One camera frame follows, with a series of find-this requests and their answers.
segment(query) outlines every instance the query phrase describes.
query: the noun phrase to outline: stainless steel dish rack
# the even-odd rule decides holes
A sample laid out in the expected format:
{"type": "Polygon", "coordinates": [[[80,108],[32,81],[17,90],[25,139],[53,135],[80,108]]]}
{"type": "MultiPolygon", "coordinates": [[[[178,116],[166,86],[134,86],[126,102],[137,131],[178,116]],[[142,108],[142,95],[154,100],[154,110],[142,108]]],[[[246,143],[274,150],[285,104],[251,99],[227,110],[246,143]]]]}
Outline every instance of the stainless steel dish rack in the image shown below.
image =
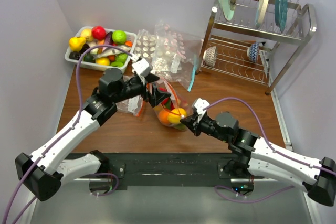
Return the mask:
{"type": "Polygon", "coordinates": [[[200,66],[197,73],[199,71],[222,72],[264,84],[267,86],[266,94],[269,95],[310,41],[316,31],[317,23],[315,10],[311,4],[306,4],[301,8],[299,1],[292,3],[290,0],[288,2],[286,27],[281,33],[280,29],[275,25],[275,0],[269,0],[264,22],[259,29],[256,29],[254,18],[258,2],[259,0],[237,0],[235,16],[231,21],[227,21],[224,18],[218,0],[215,0],[199,57],[200,66]],[[304,25],[305,23],[308,24],[308,20],[310,28],[306,29],[307,32],[304,33],[306,28],[304,25]],[[273,48],[260,47],[258,62],[252,63],[248,60],[246,54],[252,42],[216,36],[214,35],[214,29],[272,40],[276,43],[273,48]],[[269,63],[281,43],[298,47],[271,83],[269,63]],[[203,61],[205,50],[211,46],[218,47],[217,60],[213,68],[205,65],[203,61]]]}

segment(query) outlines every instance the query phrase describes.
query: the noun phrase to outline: white plastic bin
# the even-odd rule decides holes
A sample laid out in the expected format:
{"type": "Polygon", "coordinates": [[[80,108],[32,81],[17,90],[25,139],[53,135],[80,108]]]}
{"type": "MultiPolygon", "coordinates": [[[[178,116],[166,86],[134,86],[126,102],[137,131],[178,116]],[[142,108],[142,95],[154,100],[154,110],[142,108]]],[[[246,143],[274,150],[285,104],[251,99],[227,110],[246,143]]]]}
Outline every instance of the white plastic bin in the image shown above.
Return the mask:
{"type": "MultiPolygon", "coordinates": [[[[80,36],[80,33],[81,33],[81,32],[83,31],[83,29],[85,29],[85,28],[93,28],[93,26],[85,26],[85,27],[82,27],[82,28],[78,31],[78,33],[76,33],[75,37],[79,37],[79,36],[80,36]]],[[[106,33],[108,33],[108,32],[110,32],[110,31],[115,31],[115,30],[113,30],[113,29],[105,29],[105,31],[106,31],[106,33]]],[[[127,34],[127,41],[131,41],[131,42],[133,42],[133,46],[132,46],[131,51],[130,51],[130,53],[132,53],[132,52],[134,52],[135,44],[137,43],[137,35],[134,34],[134,33],[129,33],[129,32],[127,32],[127,31],[125,31],[125,33],[127,34]]],[[[66,51],[66,53],[65,53],[65,55],[64,55],[65,60],[70,61],[70,62],[73,62],[73,63],[77,63],[78,60],[72,60],[72,59],[69,59],[69,55],[70,55],[71,52],[72,52],[71,48],[68,47],[68,49],[67,49],[67,51],[66,51]]],[[[128,58],[127,58],[127,60],[126,60],[126,62],[125,62],[125,64],[124,64],[124,66],[122,66],[121,68],[119,68],[119,69],[122,71],[122,73],[125,73],[125,71],[126,71],[126,67],[127,67],[128,63],[130,62],[130,60],[131,60],[131,57],[128,56],[128,58]]],[[[99,70],[99,71],[105,71],[105,70],[108,69],[108,68],[118,68],[118,67],[105,66],[105,65],[100,65],[100,64],[95,64],[95,63],[90,63],[90,62],[85,62],[85,61],[82,61],[81,64],[80,64],[80,66],[81,66],[82,68],[89,68],[89,69],[94,69],[94,70],[99,70]]]]}

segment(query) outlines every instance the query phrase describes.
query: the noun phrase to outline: blue plate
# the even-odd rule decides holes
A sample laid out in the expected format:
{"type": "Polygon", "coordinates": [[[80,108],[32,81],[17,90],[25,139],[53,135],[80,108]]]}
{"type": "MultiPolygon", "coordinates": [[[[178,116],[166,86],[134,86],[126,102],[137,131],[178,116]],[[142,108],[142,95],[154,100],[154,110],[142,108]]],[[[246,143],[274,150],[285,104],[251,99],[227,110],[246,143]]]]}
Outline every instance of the blue plate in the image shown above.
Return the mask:
{"type": "Polygon", "coordinates": [[[283,33],[287,21],[287,3],[288,0],[275,0],[275,24],[283,33]]]}

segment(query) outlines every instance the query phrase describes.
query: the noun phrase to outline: clear plastic bag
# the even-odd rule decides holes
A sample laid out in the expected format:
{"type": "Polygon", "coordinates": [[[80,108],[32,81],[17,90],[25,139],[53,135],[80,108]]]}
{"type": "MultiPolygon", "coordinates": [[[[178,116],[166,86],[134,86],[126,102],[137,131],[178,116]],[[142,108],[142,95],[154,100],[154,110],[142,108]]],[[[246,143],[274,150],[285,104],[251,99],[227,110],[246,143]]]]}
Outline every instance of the clear plastic bag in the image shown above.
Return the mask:
{"type": "Polygon", "coordinates": [[[155,34],[153,72],[167,81],[179,82],[190,91],[194,83],[202,39],[174,30],[164,22],[155,26],[155,34]]]}
{"type": "MultiPolygon", "coordinates": [[[[124,81],[127,81],[130,78],[131,77],[123,76],[124,81]]],[[[143,106],[144,101],[140,95],[117,103],[117,109],[119,112],[131,113],[135,116],[140,115],[143,106]]]]}
{"type": "Polygon", "coordinates": [[[151,62],[156,46],[156,36],[150,34],[147,30],[140,30],[136,43],[134,53],[139,57],[147,59],[148,62],[151,62]]]}
{"type": "Polygon", "coordinates": [[[170,98],[165,99],[158,106],[154,107],[155,114],[159,121],[167,126],[178,130],[185,130],[186,126],[180,123],[180,119],[191,113],[191,106],[184,100],[174,88],[164,79],[156,82],[158,88],[162,91],[171,93],[170,98]]]}

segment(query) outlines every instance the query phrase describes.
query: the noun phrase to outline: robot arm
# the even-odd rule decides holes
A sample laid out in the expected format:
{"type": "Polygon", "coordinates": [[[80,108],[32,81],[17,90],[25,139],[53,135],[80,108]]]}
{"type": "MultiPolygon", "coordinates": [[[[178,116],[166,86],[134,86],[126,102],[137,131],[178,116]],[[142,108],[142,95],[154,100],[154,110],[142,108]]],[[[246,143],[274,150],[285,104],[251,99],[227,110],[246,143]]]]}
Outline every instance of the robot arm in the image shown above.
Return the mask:
{"type": "Polygon", "coordinates": [[[222,112],[212,120],[204,110],[209,103],[197,99],[193,104],[193,115],[181,119],[195,136],[201,132],[228,143],[228,148],[237,159],[231,163],[231,174],[262,176],[287,182],[302,191],[314,201],[333,206],[336,196],[335,176],[315,167],[323,167],[333,172],[336,163],[330,158],[318,160],[305,157],[287,149],[271,144],[271,150],[263,137],[239,127],[239,122],[228,112],[222,112]]]}
{"type": "Polygon", "coordinates": [[[97,130],[117,112],[116,103],[141,95],[144,101],[155,107],[170,97],[171,94],[159,90],[155,84],[152,85],[151,92],[148,91],[146,85],[158,81],[159,77],[150,73],[152,67],[145,59],[138,60],[132,64],[132,67],[135,76],[127,82],[124,82],[119,69],[107,69],[99,79],[98,87],[83,105],[80,120],[75,126],[73,124],[79,111],[41,148],[33,151],[29,156],[24,153],[17,156],[15,165],[19,179],[39,157],[42,158],[24,181],[24,185],[40,201],[49,199],[61,185],[73,179],[96,173],[98,170],[108,171],[108,159],[99,151],[93,151],[73,161],[64,161],[64,158],[85,137],[97,130]],[[71,130],[43,155],[46,148],[69,129],[71,130]]]}

